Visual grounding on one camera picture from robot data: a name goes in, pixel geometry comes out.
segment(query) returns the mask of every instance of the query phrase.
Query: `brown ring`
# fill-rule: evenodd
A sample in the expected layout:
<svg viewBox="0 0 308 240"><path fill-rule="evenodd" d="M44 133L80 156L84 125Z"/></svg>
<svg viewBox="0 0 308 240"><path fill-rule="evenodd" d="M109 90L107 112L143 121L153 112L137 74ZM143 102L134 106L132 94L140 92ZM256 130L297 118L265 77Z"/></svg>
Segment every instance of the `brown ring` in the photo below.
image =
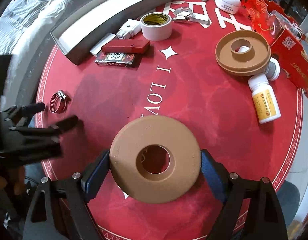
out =
<svg viewBox="0 0 308 240"><path fill-rule="evenodd" d="M245 52L237 52L241 46L249 47ZM240 30L225 35L215 48L217 63L229 74L252 76L263 73L271 57L271 48L260 34Z"/></svg>
<svg viewBox="0 0 308 240"><path fill-rule="evenodd" d="M159 174L146 171L141 153L149 145L168 152L168 168ZM185 194L201 169L201 151L192 132L181 122L151 115L124 126L110 149L111 172L118 186L145 203L165 203Z"/></svg>

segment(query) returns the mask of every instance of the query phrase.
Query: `metal hose clamp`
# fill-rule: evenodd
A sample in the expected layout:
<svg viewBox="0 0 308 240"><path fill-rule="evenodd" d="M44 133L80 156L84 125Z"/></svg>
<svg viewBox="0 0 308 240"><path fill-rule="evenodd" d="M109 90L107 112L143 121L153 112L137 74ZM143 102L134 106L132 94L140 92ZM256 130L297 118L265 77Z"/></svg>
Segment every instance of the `metal hose clamp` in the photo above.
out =
<svg viewBox="0 0 308 240"><path fill-rule="evenodd" d="M189 21L194 17L193 11L189 7L180 7L174 11L174 15L176 16L172 20L174 22L184 22Z"/></svg>
<svg viewBox="0 0 308 240"><path fill-rule="evenodd" d="M53 94L52 98L50 99L50 112L61 114L66 109L68 101L70 101L68 95L66 95L64 91L59 90L57 93Z"/></svg>

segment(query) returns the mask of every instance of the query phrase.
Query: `red table mat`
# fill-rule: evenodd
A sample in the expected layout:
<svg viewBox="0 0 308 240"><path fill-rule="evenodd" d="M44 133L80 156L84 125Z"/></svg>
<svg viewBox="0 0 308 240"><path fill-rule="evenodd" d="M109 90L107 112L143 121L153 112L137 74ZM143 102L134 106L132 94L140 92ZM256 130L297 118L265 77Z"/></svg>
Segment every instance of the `red table mat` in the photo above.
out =
<svg viewBox="0 0 308 240"><path fill-rule="evenodd" d="M275 190L279 189L299 142L301 90L282 72L278 80L270 83L282 116L260 125L247 78L226 74L214 53L224 35L240 24L249 25L249 20L241 14L230 16L220 12L214 0L208 1L206 7L201 0L182 1L157 11L168 10L169 5L175 9L192 4L194 12L208 13L211 26L173 23L171 37L152 42L138 68L98 66L92 56L75 66L56 46L53 48L41 77L37 101L48 105L51 96L60 89L72 101L63 114L52 114L47 109L37 114L36 125L47 127L75 114L84 121L84 129L62 136L62 158L42 162L52 180L82 171L102 149L110 148L117 132L128 122L160 114L185 124L200 147L208 149L229 172L255 180L267 176ZM232 23L222 21L221 16ZM146 204L126 196L109 172L97 197L89 202L104 236L116 240L203 238L221 207L202 174L177 200ZM245 201L236 229L244 224L247 207Z"/></svg>

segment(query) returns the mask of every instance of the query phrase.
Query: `cigarette pack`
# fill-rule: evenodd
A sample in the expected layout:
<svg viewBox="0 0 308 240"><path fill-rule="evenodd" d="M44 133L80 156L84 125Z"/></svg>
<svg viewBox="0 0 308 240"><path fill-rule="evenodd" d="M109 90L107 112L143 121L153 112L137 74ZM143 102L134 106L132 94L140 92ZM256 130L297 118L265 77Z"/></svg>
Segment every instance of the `cigarette pack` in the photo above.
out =
<svg viewBox="0 0 308 240"><path fill-rule="evenodd" d="M104 53L97 54L95 62L98 65L133 67L135 56L131 53Z"/></svg>

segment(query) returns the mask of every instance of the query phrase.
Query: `white tape roll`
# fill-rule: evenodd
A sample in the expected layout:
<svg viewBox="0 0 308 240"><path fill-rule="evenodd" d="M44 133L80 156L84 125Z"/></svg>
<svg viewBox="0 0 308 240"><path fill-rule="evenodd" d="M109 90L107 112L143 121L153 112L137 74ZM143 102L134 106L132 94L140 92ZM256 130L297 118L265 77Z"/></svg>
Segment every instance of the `white tape roll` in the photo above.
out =
<svg viewBox="0 0 308 240"><path fill-rule="evenodd" d="M149 13L140 19L143 36L150 41L162 41L172 34L172 18L165 13Z"/></svg>

